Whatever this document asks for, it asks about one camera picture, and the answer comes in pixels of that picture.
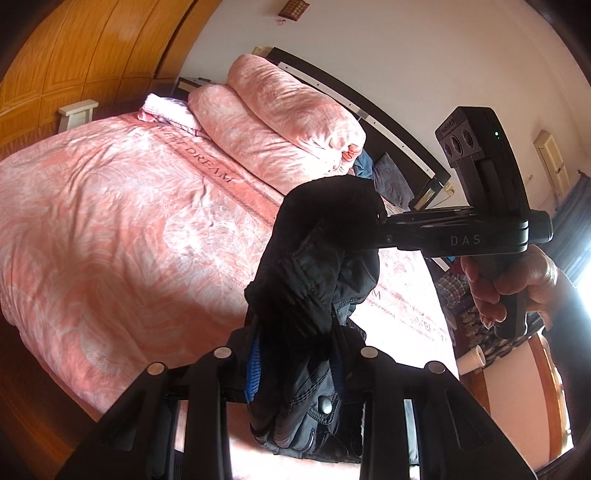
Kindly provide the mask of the right hand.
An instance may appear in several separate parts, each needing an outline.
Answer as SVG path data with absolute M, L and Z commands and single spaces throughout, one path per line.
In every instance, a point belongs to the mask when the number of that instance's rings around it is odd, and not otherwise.
M 527 294 L 527 311 L 537 312 L 547 329 L 562 306 L 576 294 L 565 273 L 538 246 L 530 245 L 496 279 L 485 279 L 472 257 L 462 257 L 461 267 L 468 278 L 474 303 L 487 329 L 504 322 L 509 314 L 502 296 Z

